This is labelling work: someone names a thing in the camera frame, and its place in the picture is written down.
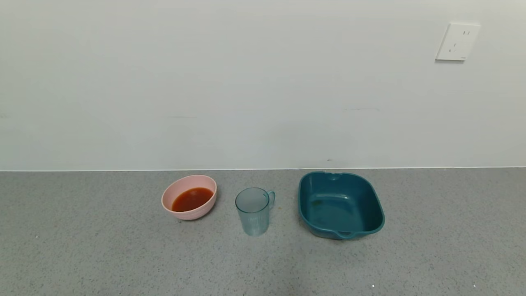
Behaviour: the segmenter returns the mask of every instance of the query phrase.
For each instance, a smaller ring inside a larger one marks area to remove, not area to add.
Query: bowl
[[[186,212],[175,212],[171,210],[175,199],[181,195],[181,193],[190,190],[192,188],[203,187],[212,191],[214,194],[212,197],[202,206]],[[214,179],[205,175],[191,175],[179,179],[172,183],[164,191],[161,203],[166,211],[181,220],[195,220],[206,215],[216,203],[217,197],[217,184]]]
[[[372,185],[350,173],[306,174],[299,184],[298,207],[310,232],[328,239],[372,234],[385,220]]]

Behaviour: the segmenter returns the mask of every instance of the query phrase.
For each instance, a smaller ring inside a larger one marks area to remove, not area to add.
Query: measuring cup
[[[276,194],[261,188],[246,188],[236,197],[236,207],[246,234],[262,235],[267,231],[269,212],[274,206]]]

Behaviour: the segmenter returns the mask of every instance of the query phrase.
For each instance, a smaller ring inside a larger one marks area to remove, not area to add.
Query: electrical outlet
[[[449,24],[437,60],[465,61],[479,35],[480,25]]]

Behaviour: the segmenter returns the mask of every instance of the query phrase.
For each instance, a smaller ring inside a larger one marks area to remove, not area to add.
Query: pink plastic bowl
[[[186,211],[186,212],[174,212],[171,210],[171,206],[174,204],[174,200],[181,195],[181,193],[196,187],[202,187],[210,189],[214,194],[212,197],[202,206]],[[192,175],[184,177],[172,183],[163,193],[161,202],[166,211],[170,212],[175,217],[181,220],[194,220],[201,218],[206,215],[216,203],[217,197],[217,184],[214,179],[205,175]]]

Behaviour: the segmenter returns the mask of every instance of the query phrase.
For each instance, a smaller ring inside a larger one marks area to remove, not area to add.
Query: plastic tub
[[[311,172],[301,178],[299,213],[317,236],[350,240],[380,231],[384,216],[372,185],[350,173]]]

